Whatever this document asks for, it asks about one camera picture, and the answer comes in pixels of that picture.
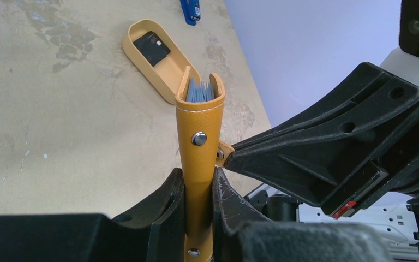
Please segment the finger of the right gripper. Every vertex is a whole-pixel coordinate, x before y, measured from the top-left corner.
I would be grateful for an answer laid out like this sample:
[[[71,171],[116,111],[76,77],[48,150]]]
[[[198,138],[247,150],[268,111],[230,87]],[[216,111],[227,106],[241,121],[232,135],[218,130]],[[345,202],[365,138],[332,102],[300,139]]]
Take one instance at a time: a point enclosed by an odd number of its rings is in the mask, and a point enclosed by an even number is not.
[[[286,122],[234,144],[225,168],[257,179],[332,217],[350,217],[378,199],[386,173],[375,163],[390,99],[419,87],[368,62]]]

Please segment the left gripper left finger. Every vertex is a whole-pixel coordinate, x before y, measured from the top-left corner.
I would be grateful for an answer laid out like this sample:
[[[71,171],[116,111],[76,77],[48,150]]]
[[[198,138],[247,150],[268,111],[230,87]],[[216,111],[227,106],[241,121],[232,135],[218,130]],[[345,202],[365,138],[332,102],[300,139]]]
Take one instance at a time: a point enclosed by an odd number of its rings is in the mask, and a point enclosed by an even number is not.
[[[101,213],[0,216],[0,261],[183,261],[184,182],[165,182],[114,218]]]

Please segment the orange leather card holder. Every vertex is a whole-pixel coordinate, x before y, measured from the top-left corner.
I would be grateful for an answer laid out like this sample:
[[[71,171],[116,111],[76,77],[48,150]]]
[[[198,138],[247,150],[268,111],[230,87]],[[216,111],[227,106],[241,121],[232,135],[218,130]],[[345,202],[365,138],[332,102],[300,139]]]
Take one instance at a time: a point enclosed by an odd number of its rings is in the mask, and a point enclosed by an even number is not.
[[[186,101],[195,70],[186,66],[175,95],[178,143],[185,189],[184,261],[210,261],[213,255],[212,180],[222,126],[225,88],[209,76],[215,98]]]

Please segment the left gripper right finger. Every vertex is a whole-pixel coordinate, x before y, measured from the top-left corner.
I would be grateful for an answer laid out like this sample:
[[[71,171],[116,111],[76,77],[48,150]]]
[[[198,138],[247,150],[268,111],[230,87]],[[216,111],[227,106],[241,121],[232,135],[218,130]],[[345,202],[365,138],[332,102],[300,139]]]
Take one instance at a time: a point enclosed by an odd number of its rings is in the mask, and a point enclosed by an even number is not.
[[[230,185],[212,181],[214,261],[392,261],[372,228],[347,223],[274,222]]]

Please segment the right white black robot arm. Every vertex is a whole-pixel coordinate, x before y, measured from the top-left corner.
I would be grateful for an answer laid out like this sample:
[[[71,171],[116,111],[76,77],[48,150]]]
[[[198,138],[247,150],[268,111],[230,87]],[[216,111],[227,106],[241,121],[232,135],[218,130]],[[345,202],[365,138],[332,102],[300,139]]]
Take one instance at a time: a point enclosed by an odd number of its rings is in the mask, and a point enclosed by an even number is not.
[[[299,220],[364,224],[419,257],[419,87],[368,62],[286,122],[234,144],[226,169],[302,203]]]

